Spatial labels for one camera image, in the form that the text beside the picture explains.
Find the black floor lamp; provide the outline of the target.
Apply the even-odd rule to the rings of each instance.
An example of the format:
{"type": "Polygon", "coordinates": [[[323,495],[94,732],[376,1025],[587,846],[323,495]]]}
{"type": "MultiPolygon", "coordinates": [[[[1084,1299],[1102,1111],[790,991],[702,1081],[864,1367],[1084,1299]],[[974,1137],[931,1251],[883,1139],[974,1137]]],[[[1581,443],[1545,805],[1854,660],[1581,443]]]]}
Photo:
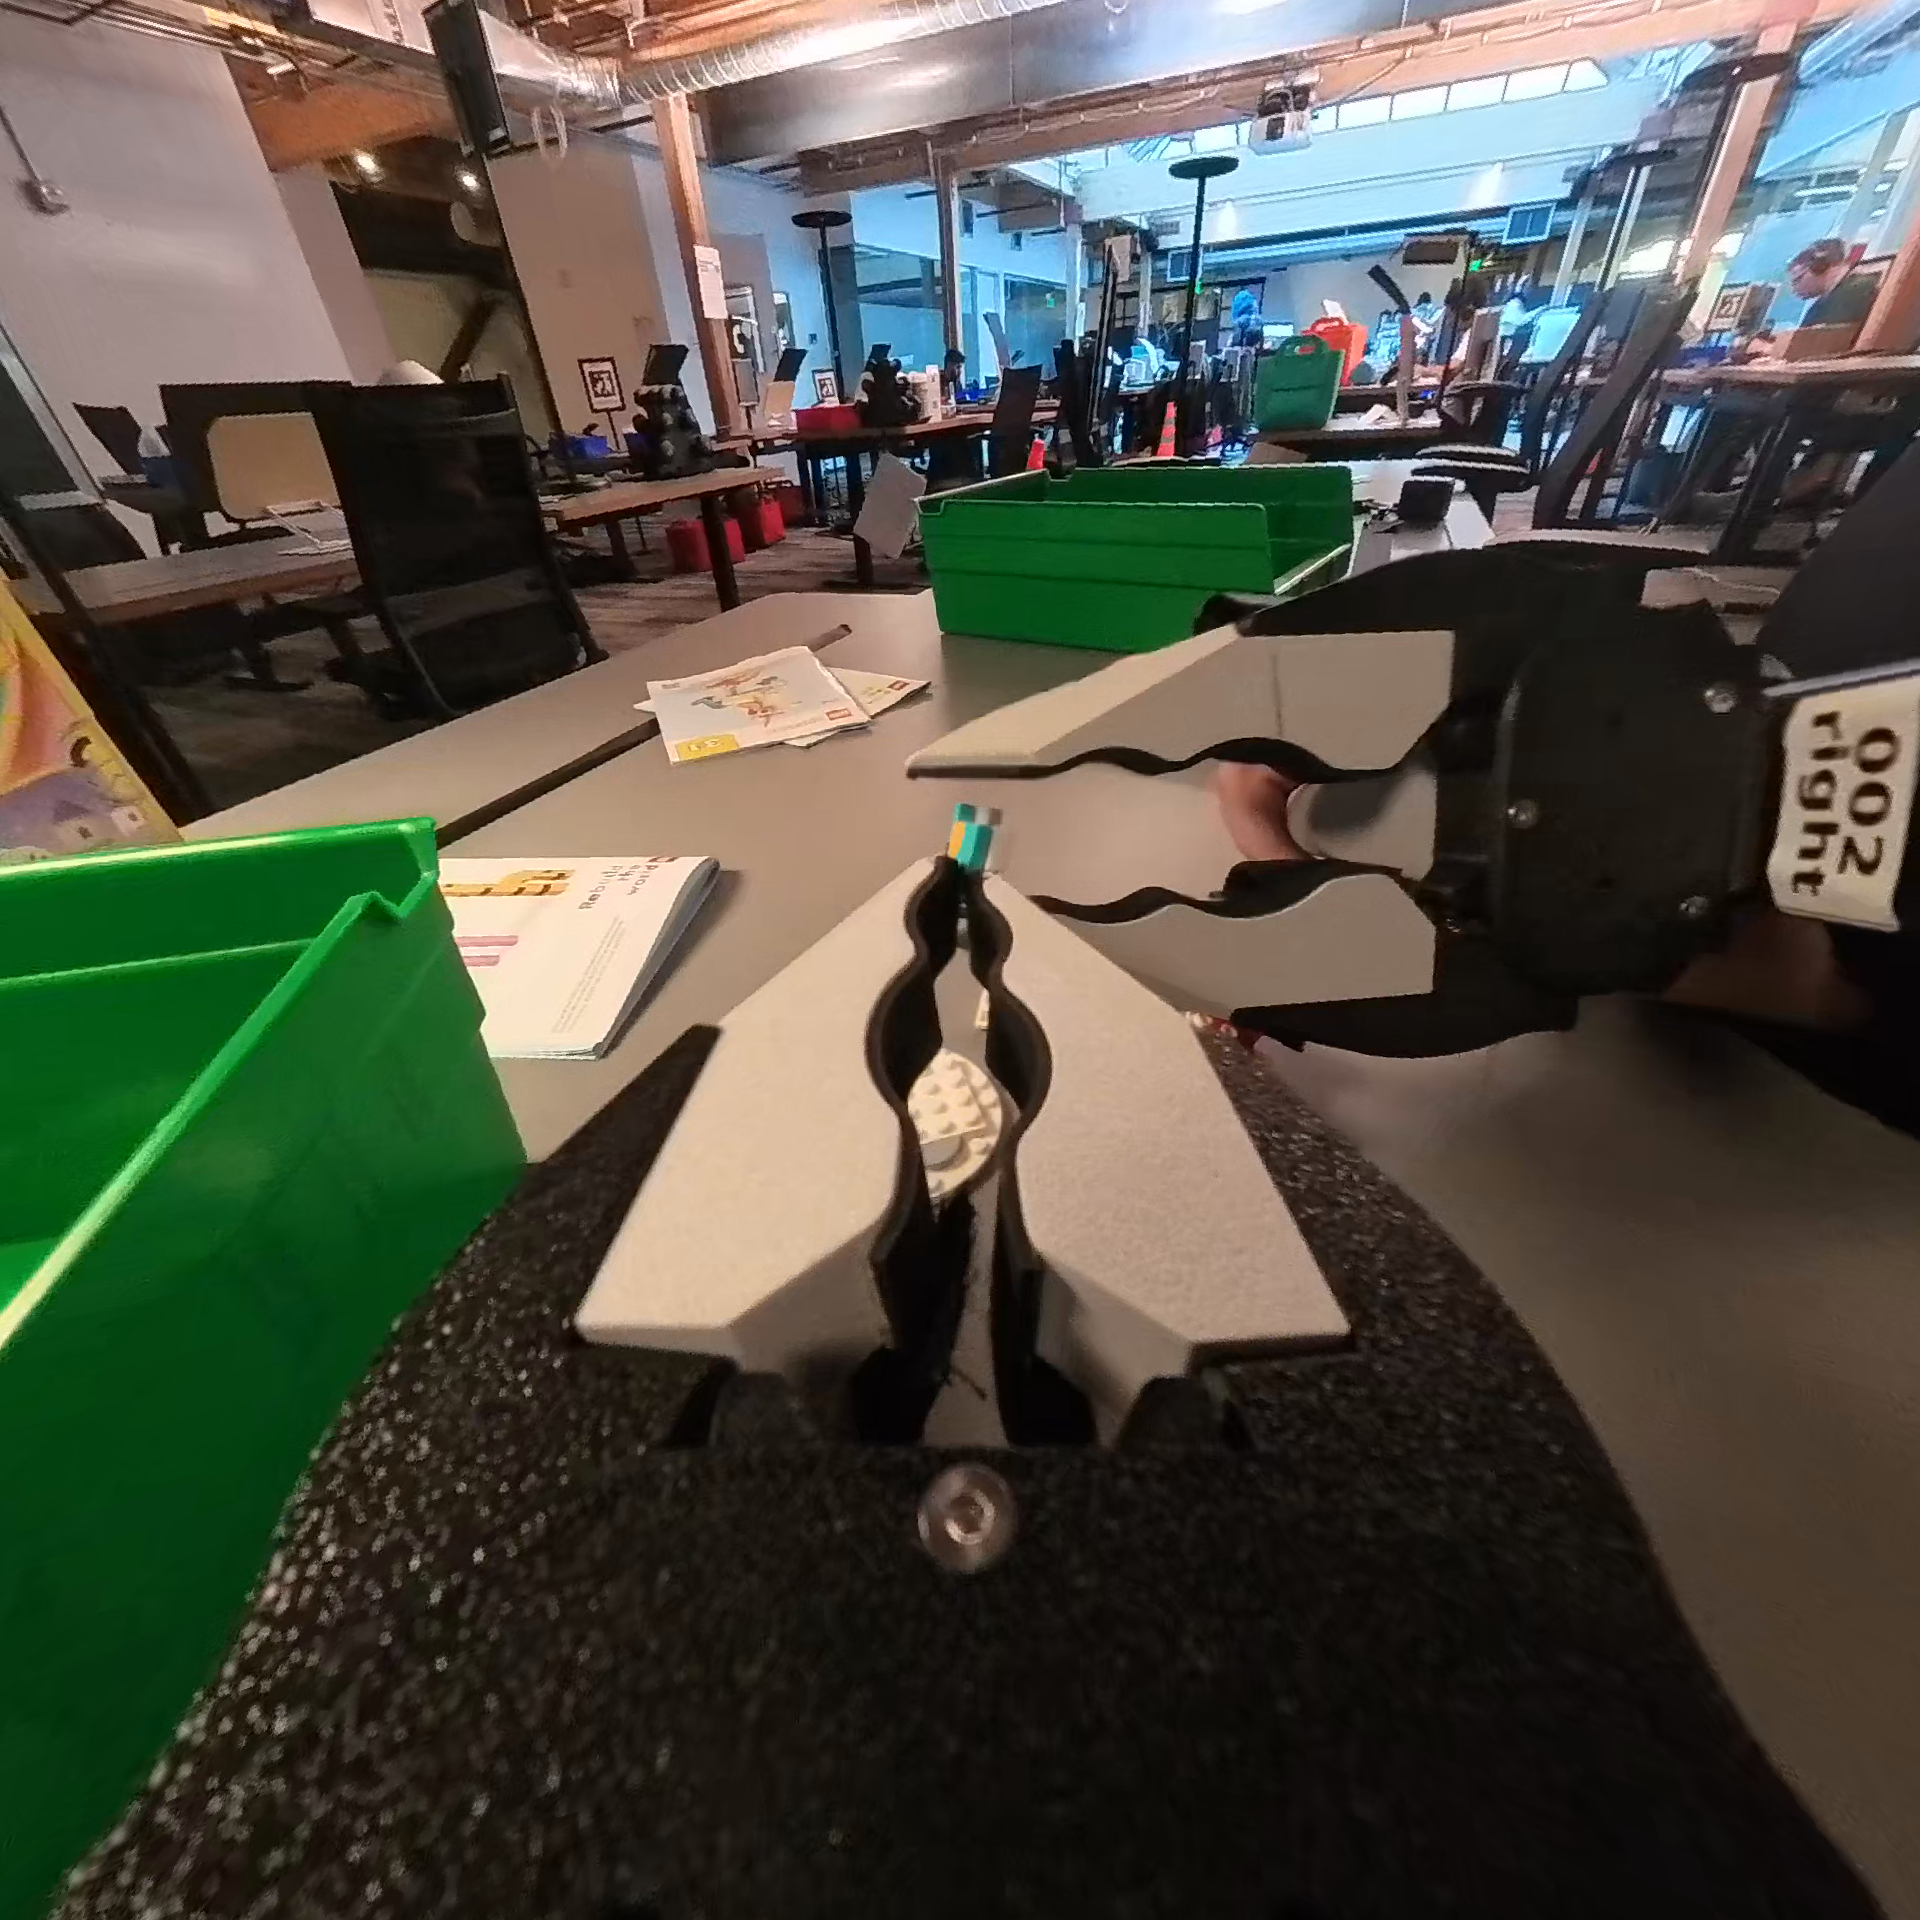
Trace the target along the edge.
{"type": "Polygon", "coordinates": [[[836,403],[850,403],[852,389],[848,383],[846,357],[841,346],[841,327],[836,321],[835,286],[833,286],[833,237],[850,228],[852,214],[840,205],[810,205],[789,214],[789,222],[810,233],[819,251],[819,273],[822,286],[822,318],[827,327],[827,364],[836,389],[836,403]]]}
{"type": "Polygon", "coordinates": [[[1187,266],[1187,284],[1185,284],[1185,322],[1181,322],[1181,358],[1177,366],[1177,375],[1172,381],[1170,395],[1170,427],[1172,427],[1172,458],[1181,459],[1188,447],[1188,413],[1192,413],[1192,397],[1194,397],[1194,341],[1196,341],[1196,306],[1198,306],[1198,286],[1202,279],[1204,266],[1204,231],[1206,231],[1206,205],[1209,205],[1209,188],[1214,181],[1222,177],[1232,177],[1238,170],[1238,156],[1234,151],[1214,151],[1214,154],[1192,154],[1181,161],[1174,161],[1168,166],[1168,174],[1177,181],[1192,183],[1194,199],[1192,199],[1192,245],[1188,245],[1188,266],[1187,266]]]}

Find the colourful toy set box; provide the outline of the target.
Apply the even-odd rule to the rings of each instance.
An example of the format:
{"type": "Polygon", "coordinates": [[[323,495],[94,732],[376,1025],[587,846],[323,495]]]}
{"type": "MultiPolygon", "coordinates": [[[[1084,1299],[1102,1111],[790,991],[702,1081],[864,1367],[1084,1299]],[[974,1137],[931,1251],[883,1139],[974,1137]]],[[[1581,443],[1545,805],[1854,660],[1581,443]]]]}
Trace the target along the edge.
{"type": "Polygon", "coordinates": [[[172,817],[3,583],[3,865],[178,841],[172,817]]]}

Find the black mesh office chair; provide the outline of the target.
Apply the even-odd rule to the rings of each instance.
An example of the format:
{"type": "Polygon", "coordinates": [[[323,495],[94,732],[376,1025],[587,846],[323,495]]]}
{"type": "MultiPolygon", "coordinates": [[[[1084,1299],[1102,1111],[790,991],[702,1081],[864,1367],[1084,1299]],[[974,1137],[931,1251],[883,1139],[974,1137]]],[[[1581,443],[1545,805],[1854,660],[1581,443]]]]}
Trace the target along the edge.
{"type": "Polygon", "coordinates": [[[378,628],[344,675],[379,714],[437,724],[609,659],[546,533],[508,378],[326,387],[312,405],[378,628]]]}

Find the long wooden desk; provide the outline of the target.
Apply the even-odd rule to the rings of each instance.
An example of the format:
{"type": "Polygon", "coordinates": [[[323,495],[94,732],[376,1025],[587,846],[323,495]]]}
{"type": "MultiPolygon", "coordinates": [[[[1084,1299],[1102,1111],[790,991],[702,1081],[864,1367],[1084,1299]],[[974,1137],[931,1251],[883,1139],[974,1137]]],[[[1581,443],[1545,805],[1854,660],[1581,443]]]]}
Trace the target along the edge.
{"type": "Polygon", "coordinates": [[[1059,403],[1042,397],[1025,419],[1002,415],[995,407],[964,407],[931,420],[870,425],[852,403],[827,403],[801,407],[786,415],[769,415],[744,434],[723,437],[717,446],[752,453],[794,450],[804,462],[827,462],[883,447],[922,453],[944,442],[984,442],[990,447],[1013,447],[1016,471],[1019,471],[1027,463],[1028,443],[1044,437],[1059,413],[1059,403]]]}

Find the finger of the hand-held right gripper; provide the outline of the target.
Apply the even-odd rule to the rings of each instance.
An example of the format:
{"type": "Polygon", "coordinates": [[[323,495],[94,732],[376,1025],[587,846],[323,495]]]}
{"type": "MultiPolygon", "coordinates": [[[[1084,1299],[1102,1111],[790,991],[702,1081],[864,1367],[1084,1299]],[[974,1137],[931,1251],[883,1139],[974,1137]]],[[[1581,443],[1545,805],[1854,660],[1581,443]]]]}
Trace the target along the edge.
{"type": "Polygon", "coordinates": [[[916,750],[905,772],[1050,779],[1099,763],[1166,777],[1259,763],[1301,783],[1384,777],[1451,707],[1454,666],[1451,630],[1225,626],[984,714],[916,750]]]}
{"type": "Polygon", "coordinates": [[[1291,830],[1308,862],[1241,862],[1220,821],[1206,853],[1229,868],[1196,885],[1133,882],[1108,897],[1044,890],[1036,906],[1188,1014],[1413,1001],[1433,991],[1437,927],[1413,885],[1433,866],[1437,782],[1301,783],[1291,830]]]}

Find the green tote bag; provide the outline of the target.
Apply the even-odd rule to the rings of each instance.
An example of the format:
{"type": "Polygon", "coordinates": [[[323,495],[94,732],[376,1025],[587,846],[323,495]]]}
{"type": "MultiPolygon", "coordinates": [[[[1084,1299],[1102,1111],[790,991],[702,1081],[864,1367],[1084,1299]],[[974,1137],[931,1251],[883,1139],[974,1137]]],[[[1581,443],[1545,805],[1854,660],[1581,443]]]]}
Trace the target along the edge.
{"type": "Polygon", "coordinates": [[[1318,334],[1294,334],[1258,357],[1253,420],[1259,437],[1328,427],[1345,378],[1345,349],[1318,334]]]}

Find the open instruction booklet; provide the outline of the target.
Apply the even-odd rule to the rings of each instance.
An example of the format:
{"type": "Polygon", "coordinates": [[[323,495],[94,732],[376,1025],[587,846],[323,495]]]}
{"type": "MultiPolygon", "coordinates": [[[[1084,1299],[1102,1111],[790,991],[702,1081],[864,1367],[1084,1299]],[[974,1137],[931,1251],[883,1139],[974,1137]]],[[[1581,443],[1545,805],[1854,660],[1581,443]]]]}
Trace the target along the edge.
{"type": "Polygon", "coordinates": [[[438,894],[493,1063],[611,1053],[720,877],[709,855],[445,857],[438,894]]]}

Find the black wall monitor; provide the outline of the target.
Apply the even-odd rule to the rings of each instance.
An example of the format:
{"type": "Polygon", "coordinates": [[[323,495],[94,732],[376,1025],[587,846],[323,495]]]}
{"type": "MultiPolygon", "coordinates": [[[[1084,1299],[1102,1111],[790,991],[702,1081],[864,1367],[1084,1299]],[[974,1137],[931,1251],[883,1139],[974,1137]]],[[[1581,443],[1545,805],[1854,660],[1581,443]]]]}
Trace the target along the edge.
{"type": "Polygon", "coordinates": [[[422,25],[465,154],[489,161],[508,154],[512,119],[489,51],[489,13],[475,2],[429,2],[422,25]]]}

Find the person's right hand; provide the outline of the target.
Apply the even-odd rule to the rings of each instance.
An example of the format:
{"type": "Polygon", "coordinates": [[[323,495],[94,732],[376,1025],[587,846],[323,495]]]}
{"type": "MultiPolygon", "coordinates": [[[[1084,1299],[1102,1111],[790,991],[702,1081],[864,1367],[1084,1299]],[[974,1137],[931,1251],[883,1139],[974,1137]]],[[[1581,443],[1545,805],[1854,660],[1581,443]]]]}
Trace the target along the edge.
{"type": "Polygon", "coordinates": [[[1291,830],[1291,801],[1301,786],[1280,770],[1225,761],[1214,772],[1220,821],[1241,862],[1308,862],[1322,855],[1291,830]]]}

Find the beige office chair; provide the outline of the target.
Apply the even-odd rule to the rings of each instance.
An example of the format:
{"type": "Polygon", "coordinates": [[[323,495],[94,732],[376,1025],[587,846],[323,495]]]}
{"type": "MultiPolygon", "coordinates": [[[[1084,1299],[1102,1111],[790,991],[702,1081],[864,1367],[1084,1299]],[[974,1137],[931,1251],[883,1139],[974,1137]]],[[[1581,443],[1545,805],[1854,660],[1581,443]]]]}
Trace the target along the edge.
{"type": "Polygon", "coordinates": [[[316,556],[353,542],[323,446],[318,412],[346,379],[161,383],[162,437],[177,467],[186,551],[217,545],[209,518],[243,538],[290,538],[316,556]]]}

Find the green plastic bin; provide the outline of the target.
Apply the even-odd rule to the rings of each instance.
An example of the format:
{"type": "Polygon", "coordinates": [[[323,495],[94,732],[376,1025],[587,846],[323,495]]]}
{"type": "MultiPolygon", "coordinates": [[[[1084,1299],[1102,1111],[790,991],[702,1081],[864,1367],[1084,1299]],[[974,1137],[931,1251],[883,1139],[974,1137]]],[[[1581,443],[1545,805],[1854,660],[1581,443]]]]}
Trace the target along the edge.
{"type": "Polygon", "coordinates": [[[45,1916],[523,1149],[428,818],[10,866],[3,959],[3,1914],[45,1916]]]}
{"type": "Polygon", "coordinates": [[[1222,595],[1341,580],[1354,529],[1341,463],[1025,471],[918,505],[944,633],[1124,657],[1188,637],[1222,595]]]}

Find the white round studded plate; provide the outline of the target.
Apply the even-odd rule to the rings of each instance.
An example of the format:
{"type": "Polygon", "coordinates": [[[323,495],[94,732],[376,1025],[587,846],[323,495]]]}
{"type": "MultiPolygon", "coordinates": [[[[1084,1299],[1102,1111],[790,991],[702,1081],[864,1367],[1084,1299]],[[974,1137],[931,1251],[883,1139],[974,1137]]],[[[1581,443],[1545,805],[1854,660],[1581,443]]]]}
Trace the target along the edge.
{"type": "Polygon", "coordinates": [[[1010,1125],[1005,1095],[984,1063],[942,1047],[905,1103],[918,1131],[928,1198],[944,1209],[990,1174],[1010,1125]]]}

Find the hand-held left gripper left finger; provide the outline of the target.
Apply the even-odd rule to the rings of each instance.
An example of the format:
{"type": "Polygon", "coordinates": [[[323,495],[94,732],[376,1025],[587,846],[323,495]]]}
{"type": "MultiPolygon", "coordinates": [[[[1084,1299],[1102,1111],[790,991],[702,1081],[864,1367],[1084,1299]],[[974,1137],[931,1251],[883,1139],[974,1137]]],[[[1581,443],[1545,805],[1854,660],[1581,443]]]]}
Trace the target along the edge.
{"type": "Polygon", "coordinates": [[[968,882],[912,862],[720,1022],[587,1293],[580,1339],[693,1353],[850,1403],[931,1403],[964,1257],[912,1089],[968,882]]]}

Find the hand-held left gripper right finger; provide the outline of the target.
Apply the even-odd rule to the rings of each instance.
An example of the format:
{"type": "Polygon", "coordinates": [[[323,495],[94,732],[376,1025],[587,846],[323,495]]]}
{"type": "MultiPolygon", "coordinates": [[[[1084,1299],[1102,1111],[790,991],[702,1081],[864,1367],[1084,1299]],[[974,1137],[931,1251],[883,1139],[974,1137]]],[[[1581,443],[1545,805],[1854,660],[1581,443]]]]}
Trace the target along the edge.
{"type": "Polygon", "coordinates": [[[1005,1098],[987,1339],[1016,1450],[1108,1445],[1149,1388],[1354,1341],[1187,1014],[1002,877],[968,956],[1005,1098]]]}

